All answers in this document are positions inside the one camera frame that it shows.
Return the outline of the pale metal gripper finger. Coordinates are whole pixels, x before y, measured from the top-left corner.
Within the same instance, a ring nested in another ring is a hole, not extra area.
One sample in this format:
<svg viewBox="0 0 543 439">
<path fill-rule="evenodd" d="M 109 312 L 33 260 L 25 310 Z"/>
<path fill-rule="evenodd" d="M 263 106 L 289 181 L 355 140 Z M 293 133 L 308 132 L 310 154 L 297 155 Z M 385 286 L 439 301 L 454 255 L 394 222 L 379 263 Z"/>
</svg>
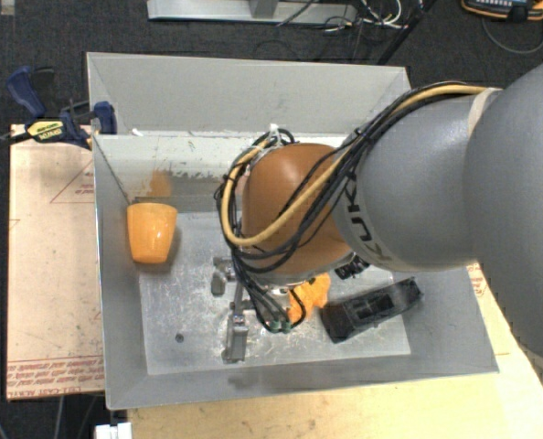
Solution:
<svg viewBox="0 0 543 439">
<path fill-rule="evenodd" d="M 236 279 L 231 258 L 216 257 L 213 259 L 214 270 L 211 278 L 211 293 L 222 296 L 226 293 L 229 282 Z"/>
<path fill-rule="evenodd" d="M 244 315 L 230 315 L 227 324 L 226 345 L 222 352 L 225 363 L 245 360 L 249 327 Z"/>
</svg>

